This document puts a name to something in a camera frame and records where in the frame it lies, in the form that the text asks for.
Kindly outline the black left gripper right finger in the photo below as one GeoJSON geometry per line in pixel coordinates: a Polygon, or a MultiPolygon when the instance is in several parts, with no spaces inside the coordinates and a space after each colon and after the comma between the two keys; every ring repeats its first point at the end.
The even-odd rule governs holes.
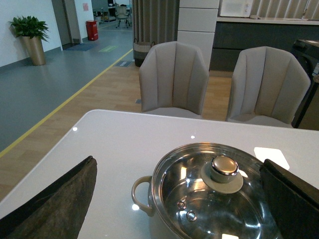
{"type": "Polygon", "coordinates": [[[273,161],[260,167],[266,202],[285,239],[319,237],[319,190],[273,161]]]}

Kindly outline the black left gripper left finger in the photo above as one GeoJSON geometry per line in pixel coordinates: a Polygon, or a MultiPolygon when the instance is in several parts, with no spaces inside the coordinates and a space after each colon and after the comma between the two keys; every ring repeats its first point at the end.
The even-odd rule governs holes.
{"type": "Polygon", "coordinates": [[[87,157],[0,220],[2,239],[76,239],[90,206],[97,161],[87,157]]]}

